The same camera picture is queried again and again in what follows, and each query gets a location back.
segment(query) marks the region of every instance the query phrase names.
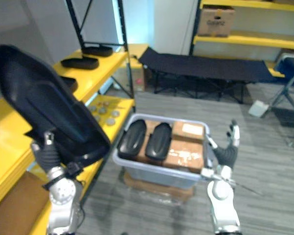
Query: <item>cable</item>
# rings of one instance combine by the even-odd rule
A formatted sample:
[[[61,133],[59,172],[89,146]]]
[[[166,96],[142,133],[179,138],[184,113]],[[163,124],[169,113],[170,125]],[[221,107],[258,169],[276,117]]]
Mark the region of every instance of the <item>cable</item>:
[[[77,228],[79,228],[82,224],[83,224],[83,222],[84,222],[84,220],[85,220],[85,217],[86,217],[86,213],[85,213],[85,210],[84,210],[84,208],[82,207],[82,206],[80,206],[80,210],[81,210],[81,212],[82,212],[82,220],[79,222],[79,224],[77,225]]]

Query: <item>gray carpet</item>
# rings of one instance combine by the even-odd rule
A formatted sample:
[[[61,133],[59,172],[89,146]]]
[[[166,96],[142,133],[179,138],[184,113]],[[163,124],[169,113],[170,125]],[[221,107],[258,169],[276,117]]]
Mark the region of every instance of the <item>gray carpet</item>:
[[[269,99],[279,86],[250,85],[253,99]],[[243,234],[294,235],[294,149],[287,141],[294,128],[281,126],[274,113],[265,118],[248,114],[250,105],[136,94],[139,113],[206,122],[213,138],[226,144],[227,125],[240,125],[241,146],[234,179],[243,187],[235,191]],[[206,184],[198,183],[195,196],[181,203],[169,197],[128,188],[122,167],[108,158],[85,201],[86,218],[79,235],[211,235]]]

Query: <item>cardboard box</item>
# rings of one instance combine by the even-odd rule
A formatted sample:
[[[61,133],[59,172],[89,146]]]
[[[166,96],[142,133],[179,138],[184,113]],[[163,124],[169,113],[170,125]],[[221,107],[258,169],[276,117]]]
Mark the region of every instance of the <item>cardboard box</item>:
[[[124,174],[124,182],[127,186],[136,189],[153,192],[160,195],[169,195],[181,201],[187,201],[194,195],[194,187],[189,189],[181,189],[170,186],[158,185],[142,180],[134,180],[128,172]]]
[[[148,44],[128,44],[129,54],[131,56],[130,63],[132,69],[132,80],[134,91],[143,92],[145,90],[145,78],[149,76],[149,69],[145,69],[143,65],[136,59],[140,58],[145,50],[148,48]],[[117,81],[125,89],[130,89],[126,63],[122,64],[120,68],[113,75]]]
[[[198,35],[227,37],[234,22],[235,10],[230,6],[205,5],[200,13]]]
[[[275,3],[294,5],[294,0],[274,0]]]
[[[127,67],[120,67],[114,74],[113,77],[124,87],[129,90],[129,81],[127,77]],[[134,91],[143,92],[145,90],[145,71],[143,66],[140,68],[132,68],[132,81]]]
[[[159,122],[159,121],[145,120],[145,122],[146,122],[146,126],[147,126],[146,135],[148,137],[150,134],[153,133],[155,127],[161,124],[161,122]]]
[[[172,140],[163,166],[168,168],[187,168],[193,173],[200,173],[204,166],[203,146],[199,143]]]
[[[204,126],[190,122],[175,121],[172,136],[174,140],[202,143],[204,140]]]
[[[0,202],[0,235],[26,235],[47,204],[49,194],[37,176],[25,172]]]

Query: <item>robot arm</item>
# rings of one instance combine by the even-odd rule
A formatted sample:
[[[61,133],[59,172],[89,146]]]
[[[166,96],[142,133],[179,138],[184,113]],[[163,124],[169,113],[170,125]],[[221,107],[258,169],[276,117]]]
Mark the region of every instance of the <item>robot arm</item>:
[[[74,234],[82,193],[76,176],[108,153],[109,138],[51,66],[16,47],[0,45],[0,90],[31,125],[26,135],[50,180],[48,234]]]
[[[73,235],[81,215],[79,199],[83,186],[67,168],[60,165],[54,135],[45,133],[45,144],[41,149],[35,142],[31,144],[35,159],[47,174],[49,183],[44,188],[49,190],[51,213],[47,227],[48,235]]]
[[[233,204],[235,182],[231,178],[240,140],[239,127],[236,121],[232,121],[227,136],[229,145],[226,149],[219,147],[211,137],[208,137],[219,165],[216,174],[212,169],[205,168],[202,175],[212,180],[208,184],[207,194],[211,202],[214,233],[218,235],[240,235],[240,222]]]

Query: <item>gray plastic bin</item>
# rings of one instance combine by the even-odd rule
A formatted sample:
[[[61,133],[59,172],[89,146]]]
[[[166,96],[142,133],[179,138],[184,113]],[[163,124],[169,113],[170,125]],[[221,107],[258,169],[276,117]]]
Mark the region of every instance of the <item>gray plastic bin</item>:
[[[174,121],[186,121],[196,124],[202,124],[205,126],[205,133],[210,133],[208,125],[200,121],[184,120],[171,117],[167,118],[148,114],[133,114],[130,117],[127,125],[125,126],[125,130],[127,130],[130,124],[137,119],[153,120],[167,123],[173,123]],[[212,162],[210,160],[213,159],[212,155],[213,151],[211,147],[207,144],[206,141],[204,141],[204,158],[205,164],[208,166],[212,165]],[[173,186],[177,188],[190,188],[202,179],[200,174],[122,159],[117,155],[117,149],[113,151],[113,161],[117,165],[125,167],[132,178],[156,184]]]

